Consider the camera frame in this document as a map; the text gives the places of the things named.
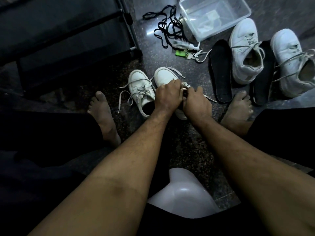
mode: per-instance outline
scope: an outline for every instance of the forearm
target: forearm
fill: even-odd
[[[134,235],[169,116],[154,111],[30,235]]]
[[[256,149],[213,119],[197,128],[272,234],[314,233],[312,177]]]

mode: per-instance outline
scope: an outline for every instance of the person's left hand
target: person's left hand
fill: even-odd
[[[183,101],[183,91],[179,79],[161,85],[155,92],[155,109],[165,112],[169,117]]]

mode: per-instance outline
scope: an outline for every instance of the person's left arm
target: person's left arm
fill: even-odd
[[[135,235],[167,122],[182,101],[181,81],[156,90],[150,118],[29,235]]]

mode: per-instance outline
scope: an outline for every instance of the floor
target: floor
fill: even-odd
[[[164,49],[161,41],[153,35],[158,20],[143,21],[141,17],[148,11],[159,11],[165,5],[176,4],[179,0],[126,0],[133,18],[143,57],[132,61],[123,59],[106,60],[89,68],[77,71],[70,83],[61,85],[56,90],[46,93],[37,99],[28,100],[22,97],[23,91],[15,63],[7,64],[0,69],[0,110],[18,110],[35,112],[84,113],[91,97],[96,91],[103,91],[108,99],[122,140],[127,139],[144,122],[135,105],[127,104],[128,95],[123,95],[122,109],[118,114],[118,100],[121,89],[127,83],[132,70],[140,69],[148,76],[154,75],[159,67],[173,67],[179,70],[191,86],[203,86],[204,93],[214,98],[210,79],[208,61],[198,64],[193,60],[176,57],[169,47]],[[260,41],[269,40],[273,34],[283,28],[291,28],[299,36],[304,50],[313,48],[315,41],[315,0],[246,0],[252,9],[251,18],[258,28]],[[204,50],[210,50],[219,39],[228,40],[232,29],[228,29],[201,43]],[[235,94],[240,89],[234,88]],[[254,119],[263,109],[285,109],[315,107],[315,89],[304,95],[286,100],[279,97],[275,87],[271,100],[263,107],[255,107]],[[227,104],[213,104],[213,117],[220,120],[226,112]],[[188,121],[171,119],[166,135],[169,144],[169,168],[182,167],[190,170],[212,195],[220,209],[224,210],[237,205],[240,201],[229,186],[222,171],[217,166],[211,149]],[[82,156],[73,165],[83,172],[90,171],[103,157],[102,151]],[[295,163],[286,163],[308,171]]]

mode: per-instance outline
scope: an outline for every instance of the clear plastic box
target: clear plastic box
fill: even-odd
[[[244,0],[181,0],[179,6],[198,42],[235,26],[252,13]]]

